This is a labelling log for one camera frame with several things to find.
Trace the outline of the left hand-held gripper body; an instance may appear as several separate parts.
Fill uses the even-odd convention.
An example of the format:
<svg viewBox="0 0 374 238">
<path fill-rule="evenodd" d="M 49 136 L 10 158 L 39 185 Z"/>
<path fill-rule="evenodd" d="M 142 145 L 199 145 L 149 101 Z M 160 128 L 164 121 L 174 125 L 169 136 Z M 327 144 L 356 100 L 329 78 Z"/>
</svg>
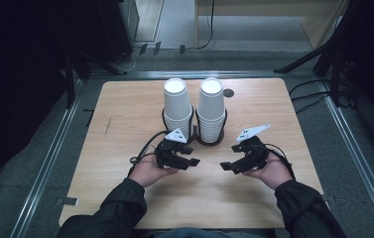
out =
<svg viewBox="0 0 374 238">
<path fill-rule="evenodd" d="M 186 144 L 187 139 L 180 128 L 169 132 L 154 151 L 158 167 L 170 167 L 174 169 L 175 158 L 179 157 L 178 146 Z"/>
</svg>

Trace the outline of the person's right hand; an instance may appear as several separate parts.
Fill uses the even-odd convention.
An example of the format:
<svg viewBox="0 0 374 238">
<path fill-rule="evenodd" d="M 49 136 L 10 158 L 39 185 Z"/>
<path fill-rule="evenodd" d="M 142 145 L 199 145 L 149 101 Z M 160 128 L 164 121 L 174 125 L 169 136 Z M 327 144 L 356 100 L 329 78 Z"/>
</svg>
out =
<svg viewBox="0 0 374 238">
<path fill-rule="evenodd" d="M 250 170 L 244 176 L 259 179 L 267 187 L 275 190 L 279 185 L 292 179 L 292 176 L 280 158 L 270 153 L 263 169 Z"/>
</svg>

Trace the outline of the aluminium frame rail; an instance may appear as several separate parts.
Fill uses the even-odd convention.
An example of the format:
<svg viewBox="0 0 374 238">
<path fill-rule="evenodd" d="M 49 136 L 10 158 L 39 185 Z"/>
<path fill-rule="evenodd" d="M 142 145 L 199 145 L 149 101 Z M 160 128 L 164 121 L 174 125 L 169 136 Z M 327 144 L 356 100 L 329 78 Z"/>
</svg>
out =
<svg viewBox="0 0 374 238">
<path fill-rule="evenodd" d="M 374 238 L 374 139 L 358 111 L 338 107 L 330 98 L 325 104 L 344 144 L 334 210 L 350 238 Z"/>
<path fill-rule="evenodd" d="M 55 132 L 51 144 L 49 145 L 47 154 L 44 157 L 41 168 L 38 171 L 36 179 L 27 195 L 23 207 L 19 213 L 18 219 L 13 227 L 9 238 L 25 238 L 26 232 L 33 219 L 34 213 L 42 198 L 45 187 L 51 176 L 52 170 L 55 166 L 58 154 L 61 150 L 63 140 L 67 134 L 69 126 L 75 115 L 79 104 L 80 96 L 82 95 L 87 81 L 79 79 L 75 85 L 75 100 L 64 112 L 62 120 Z"/>
<path fill-rule="evenodd" d="M 91 79 L 119 80 L 161 80 L 172 77 L 202 79 L 207 77 L 229 78 L 269 78 L 269 77 L 313 77 L 310 71 L 298 70 L 278 73 L 271 70 L 172 70 L 172 71 L 128 71 L 114 74 L 108 71 L 94 71 Z"/>
</svg>

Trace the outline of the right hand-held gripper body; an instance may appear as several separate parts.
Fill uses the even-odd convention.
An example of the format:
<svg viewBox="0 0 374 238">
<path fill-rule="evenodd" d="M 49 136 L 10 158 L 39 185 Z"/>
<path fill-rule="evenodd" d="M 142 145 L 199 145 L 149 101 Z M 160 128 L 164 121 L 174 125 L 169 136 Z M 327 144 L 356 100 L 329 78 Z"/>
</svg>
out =
<svg viewBox="0 0 374 238">
<path fill-rule="evenodd" d="M 245 128 L 236 138 L 238 145 L 249 147 L 249 151 L 244 153 L 244 157 L 239 161 L 243 163 L 244 171 L 263 167 L 267 161 L 268 149 L 258 138 L 258 134 L 267 130 L 269 124 L 263 124 L 256 127 Z"/>
</svg>

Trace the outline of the black metal stand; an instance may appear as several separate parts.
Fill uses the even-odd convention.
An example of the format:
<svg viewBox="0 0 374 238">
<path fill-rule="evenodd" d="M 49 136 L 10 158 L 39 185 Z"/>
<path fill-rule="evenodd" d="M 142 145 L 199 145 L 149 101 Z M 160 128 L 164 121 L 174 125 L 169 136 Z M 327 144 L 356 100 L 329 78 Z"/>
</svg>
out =
<svg viewBox="0 0 374 238">
<path fill-rule="evenodd" d="M 116 66 L 98 59 L 84 51 L 75 50 L 69 51 L 65 56 L 64 76 L 66 84 L 66 107 L 69 108 L 75 101 L 75 84 L 74 75 L 76 72 L 82 79 L 89 80 L 91 72 L 89 62 L 99 66 L 100 68 L 116 75 L 125 75 L 127 73 L 124 69 L 118 69 Z"/>
</svg>

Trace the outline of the light wooden cabinet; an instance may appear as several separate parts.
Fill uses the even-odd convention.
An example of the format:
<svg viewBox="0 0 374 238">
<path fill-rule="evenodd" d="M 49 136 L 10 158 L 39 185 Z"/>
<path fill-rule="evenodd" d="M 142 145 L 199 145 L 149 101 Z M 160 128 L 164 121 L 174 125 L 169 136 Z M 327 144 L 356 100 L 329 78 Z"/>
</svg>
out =
<svg viewBox="0 0 374 238">
<path fill-rule="evenodd" d="M 195 39 L 199 16 L 299 17 L 311 46 L 328 38 L 334 21 L 342 16 L 349 0 L 215 0 L 214 10 L 205 0 L 194 0 Z"/>
</svg>

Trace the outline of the grey tape strip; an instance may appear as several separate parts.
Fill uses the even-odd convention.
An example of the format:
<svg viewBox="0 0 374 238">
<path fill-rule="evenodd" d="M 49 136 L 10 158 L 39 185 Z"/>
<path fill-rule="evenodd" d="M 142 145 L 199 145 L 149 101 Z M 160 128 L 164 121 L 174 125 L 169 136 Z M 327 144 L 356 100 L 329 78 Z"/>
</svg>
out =
<svg viewBox="0 0 374 238">
<path fill-rule="evenodd" d="M 71 205 L 76 206 L 78 203 L 78 199 L 76 197 L 59 197 L 56 201 L 56 205 Z"/>
</svg>

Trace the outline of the stack of white paper cups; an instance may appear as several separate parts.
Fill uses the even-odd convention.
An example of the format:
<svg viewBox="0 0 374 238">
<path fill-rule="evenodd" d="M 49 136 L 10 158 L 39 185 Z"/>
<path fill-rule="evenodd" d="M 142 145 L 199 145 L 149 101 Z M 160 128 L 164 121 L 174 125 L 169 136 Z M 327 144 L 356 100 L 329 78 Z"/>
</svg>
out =
<svg viewBox="0 0 374 238">
<path fill-rule="evenodd" d="M 226 113 L 223 89 L 222 82 L 215 77 L 201 82 L 196 113 L 198 134 L 204 143 L 215 143 L 224 126 Z"/>
<path fill-rule="evenodd" d="M 169 130 L 181 129 L 189 139 L 192 135 L 193 107 L 190 103 L 186 82 L 178 77 L 170 78 L 164 85 L 163 117 Z"/>
</svg>

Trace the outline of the black tripod stand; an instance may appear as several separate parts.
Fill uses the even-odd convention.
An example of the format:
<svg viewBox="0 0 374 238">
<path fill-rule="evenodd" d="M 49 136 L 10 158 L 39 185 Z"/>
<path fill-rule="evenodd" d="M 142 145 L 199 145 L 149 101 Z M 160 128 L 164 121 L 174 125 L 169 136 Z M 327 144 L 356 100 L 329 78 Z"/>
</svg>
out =
<svg viewBox="0 0 374 238">
<path fill-rule="evenodd" d="M 330 80 L 330 98 L 336 106 L 339 106 L 340 73 L 344 65 L 344 59 L 351 55 L 351 51 L 360 43 L 360 31 L 363 8 L 366 0 L 350 0 L 332 36 L 321 46 L 291 62 L 290 64 L 274 70 L 274 73 L 288 73 L 302 64 L 318 57 L 312 73 L 315 76 L 324 76 L 332 68 Z"/>
</svg>

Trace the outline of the black wire cup holder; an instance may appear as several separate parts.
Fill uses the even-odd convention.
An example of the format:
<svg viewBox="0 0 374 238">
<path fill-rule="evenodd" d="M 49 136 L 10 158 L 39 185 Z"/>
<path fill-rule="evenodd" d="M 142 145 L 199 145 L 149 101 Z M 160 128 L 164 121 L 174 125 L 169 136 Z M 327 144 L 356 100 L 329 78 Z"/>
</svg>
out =
<svg viewBox="0 0 374 238">
<path fill-rule="evenodd" d="M 168 131 L 180 129 L 187 144 L 198 141 L 205 146 L 215 146 L 223 140 L 227 110 L 224 110 L 218 119 L 208 120 L 203 118 L 197 109 L 191 107 L 186 118 L 175 120 L 170 118 L 166 108 L 163 108 L 162 119 Z"/>
</svg>

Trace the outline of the dark equipment cabinet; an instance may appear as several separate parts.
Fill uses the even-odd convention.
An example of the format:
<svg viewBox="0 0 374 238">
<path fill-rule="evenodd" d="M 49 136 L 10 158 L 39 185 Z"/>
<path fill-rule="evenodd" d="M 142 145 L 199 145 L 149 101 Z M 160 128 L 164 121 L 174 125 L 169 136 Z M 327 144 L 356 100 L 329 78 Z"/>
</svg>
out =
<svg viewBox="0 0 374 238">
<path fill-rule="evenodd" d="M 110 46 L 110 61 L 117 62 L 133 52 L 140 22 L 136 0 L 96 0 L 105 35 Z"/>
</svg>

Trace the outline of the person's left hand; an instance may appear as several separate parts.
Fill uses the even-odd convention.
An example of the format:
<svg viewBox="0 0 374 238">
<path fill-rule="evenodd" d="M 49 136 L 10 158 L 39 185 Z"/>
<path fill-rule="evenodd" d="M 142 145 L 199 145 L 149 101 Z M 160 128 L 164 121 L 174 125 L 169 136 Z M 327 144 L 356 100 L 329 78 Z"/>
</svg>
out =
<svg viewBox="0 0 374 238">
<path fill-rule="evenodd" d="M 175 175 L 178 172 L 173 168 L 159 168 L 155 155 L 145 156 L 128 176 L 142 187 L 148 187 L 156 183 L 159 179 Z"/>
</svg>

